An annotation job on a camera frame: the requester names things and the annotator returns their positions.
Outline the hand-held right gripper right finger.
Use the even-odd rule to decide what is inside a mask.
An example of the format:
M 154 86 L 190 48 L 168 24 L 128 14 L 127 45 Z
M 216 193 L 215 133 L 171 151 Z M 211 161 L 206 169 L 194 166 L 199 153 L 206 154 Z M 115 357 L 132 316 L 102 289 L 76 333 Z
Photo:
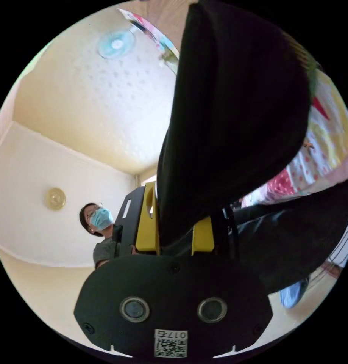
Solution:
M 214 249 L 214 235 L 211 218 L 207 217 L 197 222 L 192 231 L 191 254 L 210 253 Z

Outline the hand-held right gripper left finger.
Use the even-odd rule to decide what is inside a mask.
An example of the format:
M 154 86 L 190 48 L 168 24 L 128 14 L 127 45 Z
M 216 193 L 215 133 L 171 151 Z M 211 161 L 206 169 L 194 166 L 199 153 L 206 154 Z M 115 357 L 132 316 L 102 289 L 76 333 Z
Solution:
M 136 250 L 141 253 L 160 252 L 156 209 L 156 183 L 149 182 L 144 187 L 144 197 L 135 243 Z

